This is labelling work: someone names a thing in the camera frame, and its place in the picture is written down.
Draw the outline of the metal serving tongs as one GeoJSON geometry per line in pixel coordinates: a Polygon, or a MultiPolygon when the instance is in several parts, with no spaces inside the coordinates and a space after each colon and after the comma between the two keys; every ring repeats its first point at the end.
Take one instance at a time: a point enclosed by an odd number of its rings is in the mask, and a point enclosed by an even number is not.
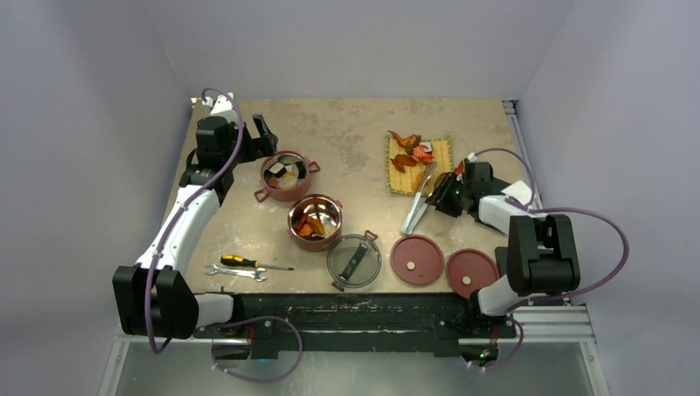
{"type": "Polygon", "coordinates": [[[421,220],[425,210],[427,209],[428,205],[425,203],[424,200],[422,200],[423,191],[436,168],[437,163],[430,162],[423,170],[423,174],[420,178],[420,183],[415,193],[414,200],[410,207],[409,213],[407,214],[400,228],[401,234],[410,235],[414,231],[418,222],[421,220]]]}

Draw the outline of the red steel pot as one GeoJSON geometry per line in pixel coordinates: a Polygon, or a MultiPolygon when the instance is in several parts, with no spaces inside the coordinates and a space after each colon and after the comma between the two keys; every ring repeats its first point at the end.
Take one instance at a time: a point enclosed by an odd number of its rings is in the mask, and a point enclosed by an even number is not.
{"type": "Polygon", "coordinates": [[[258,203],[266,199],[292,202],[305,196],[312,185],[312,174],[320,172],[316,161],[295,151],[283,150],[267,158],[260,169],[260,189],[253,193],[258,203]]]}
{"type": "Polygon", "coordinates": [[[290,208],[287,232],[302,249],[324,252],[341,236],[342,204],[322,194],[302,196],[290,208]]]}

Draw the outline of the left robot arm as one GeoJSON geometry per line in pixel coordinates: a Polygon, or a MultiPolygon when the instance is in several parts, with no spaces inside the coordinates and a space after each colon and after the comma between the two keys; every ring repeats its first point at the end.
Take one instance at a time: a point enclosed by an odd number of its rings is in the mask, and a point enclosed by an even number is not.
{"type": "Polygon", "coordinates": [[[237,337],[246,315],[223,293],[195,294],[186,283],[192,255],[203,231],[234,183],[234,168],[270,157],[278,137],[264,117],[253,115],[259,136],[246,125],[220,115],[196,123],[196,147],[185,170],[171,212],[147,250],[131,266],[119,266],[112,277],[122,330],[130,335],[189,338],[214,324],[225,337],[237,337]]]}

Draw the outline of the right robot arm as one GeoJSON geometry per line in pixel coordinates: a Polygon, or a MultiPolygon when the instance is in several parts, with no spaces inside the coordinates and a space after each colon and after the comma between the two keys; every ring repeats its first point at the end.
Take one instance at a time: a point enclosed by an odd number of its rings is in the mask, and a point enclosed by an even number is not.
{"type": "Polygon", "coordinates": [[[580,268],[573,226],[563,214],[535,214],[519,200],[531,194],[523,181],[494,176],[486,162],[467,163],[461,173],[437,177],[427,203],[452,217],[467,213],[507,235],[505,273],[479,289],[477,303],[463,314],[466,330],[482,336],[515,304],[534,296],[558,296],[579,287],[580,268]]]}

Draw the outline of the white small box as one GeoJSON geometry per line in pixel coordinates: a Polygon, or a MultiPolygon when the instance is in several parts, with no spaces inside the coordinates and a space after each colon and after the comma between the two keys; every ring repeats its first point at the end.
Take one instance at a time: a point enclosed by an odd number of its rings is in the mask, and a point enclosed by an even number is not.
{"type": "Polygon", "coordinates": [[[523,206],[531,206],[535,202],[535,191],[524,181],[516,181],[501,191],[509,198],[515,199],[523,206]]]}

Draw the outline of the yellow food tray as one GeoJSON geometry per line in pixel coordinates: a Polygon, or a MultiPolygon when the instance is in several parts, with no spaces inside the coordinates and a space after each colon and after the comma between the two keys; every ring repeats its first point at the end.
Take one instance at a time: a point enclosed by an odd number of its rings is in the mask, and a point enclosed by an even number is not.
{"type": "MultiPolygon", "coordinates": [[[[423,171],[427,164],[419,161],[415,166],[404,166],[404,171],[400,171],[392,160],[398,154],[405,154],[405,150],[401,148],[395,139],[388,134],[385,137],[385,174],[386,187],[389,192],[412,196],[418,188],[418,183],[421,181],[423,171]]],[[[455,163],[452,158],[452,138],[445,137],[439,139],[423,139],[422,144],[430,143],[432,147],[431,154],[433,155],[432,162],[437,164],[433,175],[423,192],[424,196],[433,189],[433,185],[437,177],[444,172],[451,172],[455,169],[455,163]]]]}

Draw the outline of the toy food pile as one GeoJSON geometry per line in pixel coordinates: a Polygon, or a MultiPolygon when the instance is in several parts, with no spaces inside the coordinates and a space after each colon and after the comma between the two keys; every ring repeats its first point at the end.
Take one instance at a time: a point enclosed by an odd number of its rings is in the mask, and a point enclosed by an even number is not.
{"type": "MultiPolygon", "coordinates": [[[[404,166],[413,167],[419,161],[427,165],[432,162],[432,147],[430,143],[422,144],[423,138],[420,135],[412,134],[407,137],[401,137],[393,130],[388,130],[387,133],[405,150],[405,154],[398,154],[395,156],[395,159],[392,160],[392,163],[401,172],[404,171],[404,166]]],[[[463,162],[455,163],[455,169],[453,171],[455,171],[457,175],[461,175],[464,172],[464,168],[465,165],[463,162]]]]}

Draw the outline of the white black rice cake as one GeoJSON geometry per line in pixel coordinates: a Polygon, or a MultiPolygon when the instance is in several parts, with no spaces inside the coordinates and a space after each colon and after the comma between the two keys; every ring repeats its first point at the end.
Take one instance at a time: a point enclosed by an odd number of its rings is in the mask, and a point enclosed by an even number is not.
{"type": "Polygon", "coordinates": [[[288,172],[286,164],[275,162],[267,170],[266,174],[269,177],[280,178],[283,177],[288,172]]]}

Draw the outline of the beige bun toy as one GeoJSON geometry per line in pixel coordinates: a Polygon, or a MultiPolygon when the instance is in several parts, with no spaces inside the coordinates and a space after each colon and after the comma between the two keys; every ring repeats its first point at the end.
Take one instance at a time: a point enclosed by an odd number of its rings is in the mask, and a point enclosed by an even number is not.
{"type": "Polygon", "coordinates": [[[289,177],[282,177],[278,180],[278,188],[283,191],[287,191],[298,186],[299,179],[294,175],[289,177]]]}

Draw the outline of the left red round lid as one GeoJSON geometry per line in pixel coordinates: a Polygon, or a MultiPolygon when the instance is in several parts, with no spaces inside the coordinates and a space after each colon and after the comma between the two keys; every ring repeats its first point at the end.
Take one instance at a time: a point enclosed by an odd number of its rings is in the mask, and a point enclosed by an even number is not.
{"type": "Polygon", "coordinates": [[[430,285],[442,274],[444,256],[430,238],[411,234],[397,240],[390,252],[393,272],[404,282],[430,285]]]}

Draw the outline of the red round lid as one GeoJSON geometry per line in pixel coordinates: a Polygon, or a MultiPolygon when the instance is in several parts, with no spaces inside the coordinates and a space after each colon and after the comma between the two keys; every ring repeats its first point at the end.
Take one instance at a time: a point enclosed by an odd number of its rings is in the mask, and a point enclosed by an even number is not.
{"type": "Polygon", "coordinates": [[[495,261],[486,253],[465,248],[448,258],[446,277],[456,294],[469,299],[475,291],[494,284],[500,274],[495,261]]]}
{"type": "Polygon", "coordinates": [[[430,238],[411,234],[397,240],[390,252],[393,272],[404,282],[430,285],[442,274],[444,256],[430,238]]]}

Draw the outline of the right red round lid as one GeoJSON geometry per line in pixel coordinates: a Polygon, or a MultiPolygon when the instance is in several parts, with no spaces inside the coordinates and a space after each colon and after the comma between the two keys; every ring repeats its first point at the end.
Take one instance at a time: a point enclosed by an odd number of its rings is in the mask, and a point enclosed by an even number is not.
{"type": "Polygon", "coordinates": [[[456,294],[469,299],[475,291],[494,284],[500,274],[495,261],[486,253],[465,248],[448,258],[446,277],[456,294]]]}

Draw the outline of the transparent grey pot lid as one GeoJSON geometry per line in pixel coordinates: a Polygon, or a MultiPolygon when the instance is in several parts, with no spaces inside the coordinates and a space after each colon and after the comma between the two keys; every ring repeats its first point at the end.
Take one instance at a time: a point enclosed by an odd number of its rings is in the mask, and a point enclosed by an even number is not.
{"type": "Polygon", "coordinates": [[[340,292],[359,289],[378,277],[383,260],[377,239],[377,234],[366,230],[364,234],[343,235],[330,245],[327,268],[333,288],[340,292]]]}

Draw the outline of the orange shrimp toy in pot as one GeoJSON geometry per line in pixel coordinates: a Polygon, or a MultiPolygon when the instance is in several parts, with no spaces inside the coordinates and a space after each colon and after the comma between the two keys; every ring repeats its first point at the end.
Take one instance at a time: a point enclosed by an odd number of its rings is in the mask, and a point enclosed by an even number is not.
{"type": "Polygon", "coordinates": [[[299,221],[293,226],[296,234],[307,240],[322,240],[325,238],[325,228],[323,221],[317,217],[304,213],[299,221]]]}

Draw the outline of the yellow black screwdriver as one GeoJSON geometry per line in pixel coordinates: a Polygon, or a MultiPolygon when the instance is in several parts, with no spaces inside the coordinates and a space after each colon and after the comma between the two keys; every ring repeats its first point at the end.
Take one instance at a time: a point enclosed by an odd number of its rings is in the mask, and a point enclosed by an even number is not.
{"type": "Polygon", "coordinates": [[[225,266],[230,266],[230,267],[246,267],[246,268],[264,268],[264,269],[273,269],[273,270],[282,270],[282,271],[294,271],[293,267],[289,266],[276,266],[276,265],[270,265],[270,264],[262,264],[258,261],[243,258],[240,256],[235,256],[235,255],[223,255],[220,258],[220,264],[223,264],[225,266]]]}

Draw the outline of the silver open-end wrench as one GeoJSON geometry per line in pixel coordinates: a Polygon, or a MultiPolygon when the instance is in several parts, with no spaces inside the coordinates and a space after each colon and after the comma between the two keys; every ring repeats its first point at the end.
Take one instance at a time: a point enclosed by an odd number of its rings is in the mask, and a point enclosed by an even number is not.
{"type": "Polygon", "coordinates": [[[206,274],[209,276],[217,274],[241,276],[254,279],[256,282],[264,282],[267,279],[267,277],[264,275],[265,272],[265,268],[258,268],[255,270],[237,270],[233,268],[224,268],[221,266],[217,266],[213,263],[208,264],[206,266],[206,274]]]}

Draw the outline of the aluminium frame rail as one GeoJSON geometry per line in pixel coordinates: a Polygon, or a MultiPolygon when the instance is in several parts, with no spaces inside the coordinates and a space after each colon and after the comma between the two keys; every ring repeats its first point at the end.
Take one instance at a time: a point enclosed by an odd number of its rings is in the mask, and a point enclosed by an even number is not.
{"type": "MultiPolygon", "coordinates": [[[[365,287],[359,289],[346,289],[344,292],[340,292],[334,288],[331,293],[365,293],[365,287]]],[[[256,292],[235,292],[228,291],[225,287],[220,287],[218,290],[208,290],[206,292],[195,292],[195,294],[204,293],[223,293],[230,295],[234,298],[236,294],[309,294],[309,293],[282,293],[282,292],[271,292],[263,293],[260,291],[256,292]]],[[[515,322],[515,328],[518,330],[519,335],[516,341],[511,341],[515,347],[520,347],[524,342],[535,342],[535,343],[558,343],[567,342],[579,344],[591,343],[594,341],[592,325],[588,318],[587,309],[583,306],[573,306],[567,303],[538,303],[532,301],[523,301],[520,308],[515,309],[511,313],[505,313],[501,316],[488,316],[480,313],[478,304],[475,301],[476,292],[471,294],[468,299],[471,303],[476,305],[476,313],[479,317],[487,318],[506,318],[512,319],[515,322]]],[[[125,357],[128,346],[137,343],[145,342],[148,336],[137,336],[130,335],[123,331],[122,335],[116,339],[116,344],[112,350],[113,362],[106,369],[106,373],[103,376],[101,387],[99,389],[102,395],[114,395],[117,393],[119,382],[123,375],[123,370],[125,367],[125,357]]],[[[175,339],[175,338],[164,338],[164,337],[154,337],[154,344],[157,347],[165,347],[171,341],[179,342],[194,342],[203,343],[209,342],[213,349],[219,347],[226,347],[227,352],[223,355],[213,355],[213,367],[219,372],[226,373],[227,368],[225,366],[226,361],[232,361],[235,359],[243,360],[246,358],[262,361],[262,360],[274,360],[274,359],[254,359],[252,357],[252,347],[251,341],[248,338],[243,340],[217,340],[211,338],[195,338],[193,334],[186,339],[175,339]]],[[[460,342],[464,351],[459,355],[466,359],[467,364],[478,371],[487,371],[502,362],[502,358],[499,356],[499,349],[496,346],[496,342],[499,341],[498,336],[492,336],[490,343],[486,346],[476,344],[473,340],[460,342]]],[[[298,356],[304,355],[306,352],[321,352],[321,351],[294,351],[298,356]]],[[[413,353],[413,352],[366,352],[366,353],[413,353]]]]}

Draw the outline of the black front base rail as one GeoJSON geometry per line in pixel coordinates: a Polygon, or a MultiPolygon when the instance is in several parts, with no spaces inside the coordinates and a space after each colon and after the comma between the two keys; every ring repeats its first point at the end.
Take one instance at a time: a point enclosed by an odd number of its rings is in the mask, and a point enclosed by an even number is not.
{"type": "Polygon", "coordinates": [[[195,338],[250,339],[254,359],[281,351],[422,352],[459,356],[460,342],[516,341],[515,322],[479,317],[455,293],[236,294],[232,318],[195,338]]]}

